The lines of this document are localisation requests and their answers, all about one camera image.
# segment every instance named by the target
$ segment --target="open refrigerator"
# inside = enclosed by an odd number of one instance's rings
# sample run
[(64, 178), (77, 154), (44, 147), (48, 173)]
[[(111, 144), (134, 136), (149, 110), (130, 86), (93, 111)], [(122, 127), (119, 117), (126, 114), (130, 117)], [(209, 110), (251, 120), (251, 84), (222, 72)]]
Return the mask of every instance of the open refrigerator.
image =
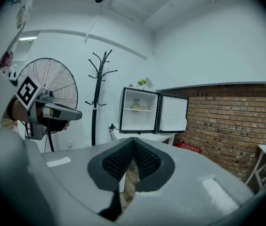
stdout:
[(119, 131), (125, 133), (184, 132), (188, 97), (124, 87), (119, 109)]

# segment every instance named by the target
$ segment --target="fluorescent light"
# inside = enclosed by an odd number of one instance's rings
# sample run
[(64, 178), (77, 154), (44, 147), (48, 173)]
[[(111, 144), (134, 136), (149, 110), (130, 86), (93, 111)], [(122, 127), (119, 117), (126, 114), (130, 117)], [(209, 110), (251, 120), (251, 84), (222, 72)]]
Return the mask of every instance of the fluorescent light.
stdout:
[(27, 38), (20, 38), (20, 41), (24, 41), (24, 40), (34, 40), (37, 37), (27, 37)]

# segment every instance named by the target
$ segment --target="wall socket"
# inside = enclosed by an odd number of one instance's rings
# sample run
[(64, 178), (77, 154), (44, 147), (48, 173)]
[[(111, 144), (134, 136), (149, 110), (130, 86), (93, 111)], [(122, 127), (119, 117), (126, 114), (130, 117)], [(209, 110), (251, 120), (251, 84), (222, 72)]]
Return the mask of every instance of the wall socket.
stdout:
[(68, 143), (68, 149), (71, 149), (73, 147), (73, 141), (67, 141)]

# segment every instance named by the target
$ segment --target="coat rack pole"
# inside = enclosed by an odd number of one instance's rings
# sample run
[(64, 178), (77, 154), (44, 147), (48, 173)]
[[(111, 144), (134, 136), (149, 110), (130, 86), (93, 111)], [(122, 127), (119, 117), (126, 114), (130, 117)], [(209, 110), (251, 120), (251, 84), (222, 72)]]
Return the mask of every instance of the coat rack pole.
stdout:
[(96, 87), (95, 87), (95, 93), (94, 93), (94, 100), (92, 101), (92, 103), (89, 103), (87, 101), (85, 101), (87, 104), (89, 105), (94, 105), (93, 106), (93, 112), (92, 112), (92, 134), (91, 134), (91, 141), (92, 141), (92, 146), (95, 145), (95, 138), (96, 138), (96, 116), (97, 116), (97, 105), (101, 105), (98, 102), (98, 98), (99, 98), (99, 92), (100, 92), (100, 86), (101, 86), (101, 81), (105, 81), (102, 80), (102, 78), (109, 72), (106, 72), (103, 75), (103, 70), (104, 70), (104, 64), (105, 62), (109, 62), (106, 61), (106, 59), (108, 58), (109, 54), (112, 52), (112, 50), (110, 50), (110, 52), (108, 53), (108, 55), (106, 55), (106, 52), (104, 54), (103, 60), (100, 59), (100, 57), (98, 55), (96, 55), (95, 53), (93, 53), (95, 56), (97, 56), (100, 60), (100, 66), (99, 69), (97, 70), (97, 68), (95, 67), (95, 65), (92, 63), (92, 61), (89, 59), (89, 61), (91, 62), (91, 64), (94, 66), (94, 68), (96, 69), (97, 72), (97, 77), (93, 77), (91, 75), (89, 75), (89, 77), (93, 78), (93, 79), (97, 79), (96, 82)]

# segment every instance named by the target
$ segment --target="red crate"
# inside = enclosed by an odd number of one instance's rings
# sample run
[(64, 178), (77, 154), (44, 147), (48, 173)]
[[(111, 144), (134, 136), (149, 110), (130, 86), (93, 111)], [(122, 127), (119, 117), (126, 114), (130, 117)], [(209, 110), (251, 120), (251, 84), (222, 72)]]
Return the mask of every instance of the red crate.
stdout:
[(180, 147), (180, 148), (183, 148), (183, 149), (186, 149), (186, 150), (189, 150), (189, 151), (193, 151), (193, 152), (196, 152), (196, 153), (199, 153), (201, 154), (202, 150), (199, 149), (199, 148), (196, 148), (192, 145), (188, 145), (186, 143), (179, 143), (176, 145), (176, 147)]

